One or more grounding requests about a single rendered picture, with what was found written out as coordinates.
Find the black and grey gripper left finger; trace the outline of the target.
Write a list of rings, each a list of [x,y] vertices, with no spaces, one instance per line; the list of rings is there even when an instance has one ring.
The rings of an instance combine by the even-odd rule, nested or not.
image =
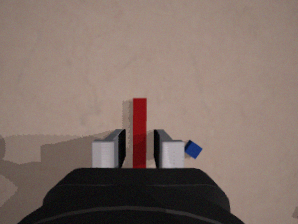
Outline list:
[[[91,142],[92,168],[122,168],[126,157],[126,129],[116,129]]]

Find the small blue cube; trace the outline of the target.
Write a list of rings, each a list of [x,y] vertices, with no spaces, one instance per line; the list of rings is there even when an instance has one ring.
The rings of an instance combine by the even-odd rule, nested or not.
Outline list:
[[[203,148],[195,144],[193,141],[189,140],[184,147],[184,152],[193,157],[194,159],[200,154]]]

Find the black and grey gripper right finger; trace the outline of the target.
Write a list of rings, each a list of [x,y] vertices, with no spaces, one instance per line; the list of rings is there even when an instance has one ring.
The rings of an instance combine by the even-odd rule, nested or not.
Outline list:
[[[173,140],[163,129],[154,129],[154,160],[156,168],[184,168],[182,140]]]

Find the red rod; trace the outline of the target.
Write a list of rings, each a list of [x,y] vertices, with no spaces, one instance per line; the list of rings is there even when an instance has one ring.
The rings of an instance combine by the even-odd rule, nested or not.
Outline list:
[[[133,168],[146,168],[147,98],[133,98]]]

